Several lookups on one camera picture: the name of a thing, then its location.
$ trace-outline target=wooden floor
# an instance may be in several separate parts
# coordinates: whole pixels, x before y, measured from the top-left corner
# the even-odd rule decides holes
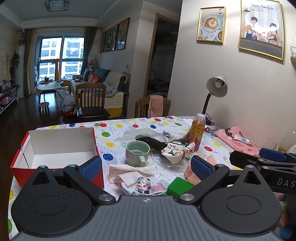
[[[36,95],[13,102],[0,114],[0,240],[8,240],[7,209],[12,181],[9,166],[25,134],[39,127],[78,122],[76,117],[63,117],[57,113],[54,93],[45,94],[45,100],[49,102],[49,114],[38,111]]]

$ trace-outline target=green mug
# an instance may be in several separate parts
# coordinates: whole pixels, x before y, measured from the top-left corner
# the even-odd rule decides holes
[[[126,159],[132,167],[144,167],[149,158],[150,146],[143,141],[131,141],[126,145]]]

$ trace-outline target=ceiling light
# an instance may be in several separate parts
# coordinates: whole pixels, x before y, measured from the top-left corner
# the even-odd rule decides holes
[[[47,11],[65,11],[69,9],[69,0],[50,0],[45,1]]]

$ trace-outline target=stool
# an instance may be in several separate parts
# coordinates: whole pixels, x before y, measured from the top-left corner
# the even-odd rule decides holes
[[[44,108],[44,111],[45,111],[45,108],[47,108],[48,113],[49,113],[49,102],[42,102],[42,103],[39,103],[38,107],[39,107],[39,111],[41,111],[42,108]]]

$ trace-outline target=red pillow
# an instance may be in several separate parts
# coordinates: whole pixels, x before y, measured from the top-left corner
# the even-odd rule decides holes
[[[101,78],[97,74],[92,74],[89,77],[88,83],[100,83]]]

